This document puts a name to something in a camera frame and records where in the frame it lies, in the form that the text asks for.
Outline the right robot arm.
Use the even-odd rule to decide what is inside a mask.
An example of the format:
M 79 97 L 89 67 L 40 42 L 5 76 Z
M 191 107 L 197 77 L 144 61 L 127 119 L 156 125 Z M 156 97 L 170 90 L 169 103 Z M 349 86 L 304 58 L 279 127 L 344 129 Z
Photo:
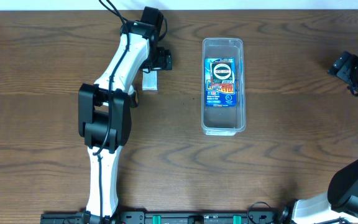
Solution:
M 358 97 L 358 56 L 343 52 L 328 74 Z M 278 223 L 358 223 L 358 159 L 335 173 L 328 191 L 284 207 Z

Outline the blue fever patch box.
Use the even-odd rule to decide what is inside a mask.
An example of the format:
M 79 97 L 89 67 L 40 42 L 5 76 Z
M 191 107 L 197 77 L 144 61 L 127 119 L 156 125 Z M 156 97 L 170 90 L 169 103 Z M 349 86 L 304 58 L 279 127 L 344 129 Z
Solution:
M 221 90 L 211 88 L 211 64 L 213 62 L 231 62 L 234 69 L 235 84 L 234 93 L 224 93 Z M 233 107 L 237 104 L 236 93 L 236 70 L 234 58 L 206 58 L 204 60 L 204 91 L 205 91 L 205 105 L 215 107 Z

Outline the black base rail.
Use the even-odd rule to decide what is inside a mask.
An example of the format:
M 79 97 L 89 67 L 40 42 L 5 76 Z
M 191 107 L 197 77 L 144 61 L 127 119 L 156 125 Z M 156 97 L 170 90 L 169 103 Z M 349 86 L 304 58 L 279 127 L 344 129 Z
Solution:
M 290 223 L 289 206 L 279 210 L 265 202 L 254 203 L 246 212 L 194 212 L 168 213 L 123 211 L 113 217 L 100 218 L 89 211 L 77 213 L 46 213 L 40 216 L 40 224 L 269 224 Z

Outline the clear plastic container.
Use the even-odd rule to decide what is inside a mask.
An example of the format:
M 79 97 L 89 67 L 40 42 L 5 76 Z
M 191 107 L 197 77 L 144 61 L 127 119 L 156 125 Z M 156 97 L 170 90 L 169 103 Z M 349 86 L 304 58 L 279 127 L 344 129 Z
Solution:
M 205 105 L 204 60 L 234 58 L 237 104 L 233 107 Z M 206 135 L 233 136 L 246 128 L 244 43 L 238 38 L 210 37 L 203 41 L 201 125 Z

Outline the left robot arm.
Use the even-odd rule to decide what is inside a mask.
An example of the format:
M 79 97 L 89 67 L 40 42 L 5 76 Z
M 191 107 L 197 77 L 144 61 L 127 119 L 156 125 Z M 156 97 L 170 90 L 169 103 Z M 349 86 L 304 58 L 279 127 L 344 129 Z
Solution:
M 131 108 L 139 104 L 132 83 L 139 70 L 172 69 L 170 51 L 158 46 L 166 26 L 166 19 L 127 21 L 107 69 L 79 89 L 78 132 L 90 161 L 89 223 L 108 223 L 116 213 L 119 156 L 131 133 Z

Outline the dark bottle white cap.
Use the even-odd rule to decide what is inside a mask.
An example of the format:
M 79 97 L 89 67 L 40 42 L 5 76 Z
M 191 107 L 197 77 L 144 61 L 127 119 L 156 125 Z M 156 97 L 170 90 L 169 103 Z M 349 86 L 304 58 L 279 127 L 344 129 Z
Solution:
M 130 107 L 131 108 L 136 108 L 139 105 L 139 95 L 137 90 L 134 90 L 130 95 Z

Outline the white green Panadol box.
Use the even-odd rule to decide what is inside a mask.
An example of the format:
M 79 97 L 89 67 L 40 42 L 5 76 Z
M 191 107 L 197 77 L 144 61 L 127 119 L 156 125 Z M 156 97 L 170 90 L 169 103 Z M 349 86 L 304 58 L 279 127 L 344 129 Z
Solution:
M 158 71 L 147 72 L 146 70 L 143 70 L 142 90 L 143 91 L 157 91 L 158 90 Z

